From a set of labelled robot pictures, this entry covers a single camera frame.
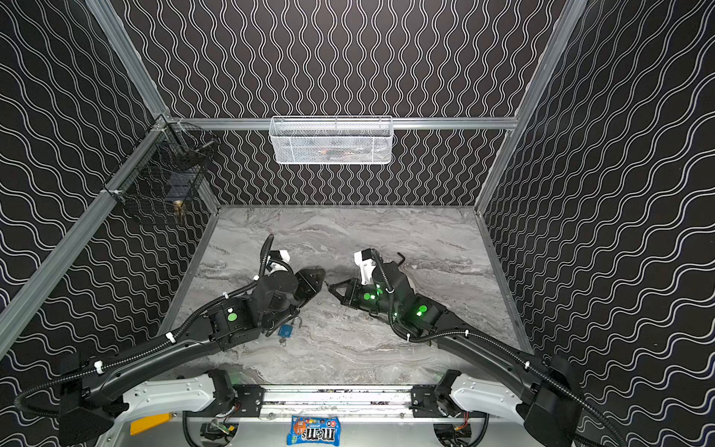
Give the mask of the blue padlock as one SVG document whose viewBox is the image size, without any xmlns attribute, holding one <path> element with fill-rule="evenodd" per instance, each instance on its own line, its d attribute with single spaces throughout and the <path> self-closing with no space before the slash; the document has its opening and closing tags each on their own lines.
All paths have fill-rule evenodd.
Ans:
<svg viewBox="0 0 715 447">
<path fill-rule="evenodd" d="M 290 339 L 293 333 L 303 326 L 303 319 L 300 316 L 287 320 L 279 328 L 279 337 L 281 339 Z"/>
</svg>

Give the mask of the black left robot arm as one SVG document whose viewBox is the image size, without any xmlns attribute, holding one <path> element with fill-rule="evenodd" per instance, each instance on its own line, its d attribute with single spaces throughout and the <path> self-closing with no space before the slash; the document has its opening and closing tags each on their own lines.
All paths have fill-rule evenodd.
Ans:
<svg viewBox="0 0 715 447">
<path fill-rule="evenodd" d="M 98 439 L 131 410 L 130 391 L 159 374 L 268 337 L 299 316 L 322 289 L 321 267 L 295 271 L 273 235 L 262 245 L 258 276 L 193 311 L 177 328 L 108 358 L 68 359 L 67 371 L 14 400 L 23 415 L 50 418 L 72 446 Z"/>
</svg>

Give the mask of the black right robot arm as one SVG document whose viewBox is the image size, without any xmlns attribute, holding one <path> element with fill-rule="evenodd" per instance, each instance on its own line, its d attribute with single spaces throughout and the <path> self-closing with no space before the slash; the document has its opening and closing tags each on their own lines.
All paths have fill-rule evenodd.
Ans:
<svg viewBox="0 0 715 447">
<path fill-rule="evenodd" d="M 342 305 L 384 318 L 394 335 L 408 344 L 435 344 L 487 372 L 515 399 L 502 416 L 521 422 L 540 444 L 594 445 L 577 432 L 582 415 L 588 413 L 610 433 L 615 445 L 625 445 L 619 429 L 587 402 L 568 361 L 554 356 L 543 362 L 474 328 L 446 305 L 415 292 L 400 264 L 384 262 L 374 249 L 359 251 L 356 263 L 359 277 L 329 286 Z"/>
</svg>

